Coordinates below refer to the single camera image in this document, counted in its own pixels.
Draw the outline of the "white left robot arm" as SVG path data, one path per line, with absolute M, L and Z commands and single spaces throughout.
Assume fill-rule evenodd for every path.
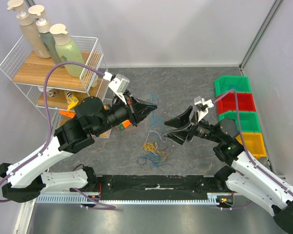
M 130 92 L 125 93 L 124 101 L 118 100 L 108 109 L 98 97 L 85 98 L 74 108 L 75 116 L 56 129 L 43 146 L 18 163 L 0 165 L 2 201 L 23 203 L 46 192 L 97 192 L 99 181 L 91 167 L 62 173 L 46 170 L 92 145 L 94 137 L 126 120 L 136 126 L 156 109 L 156 104 L 139 100 Z

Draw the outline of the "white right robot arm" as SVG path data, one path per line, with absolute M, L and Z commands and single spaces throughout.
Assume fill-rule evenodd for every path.
M 212 125 L 190 106 L 182 114 L 164 122 L 173 129 L 164 135 L 183 145 L 200 137 L 217 143 L 217 158 L 226 164 L 214 179 L 215 189 L 237 192 L 266 210 L 286 233 L 293 234 L 293 186 L 263 166 L 236 137 L 233 119 Z

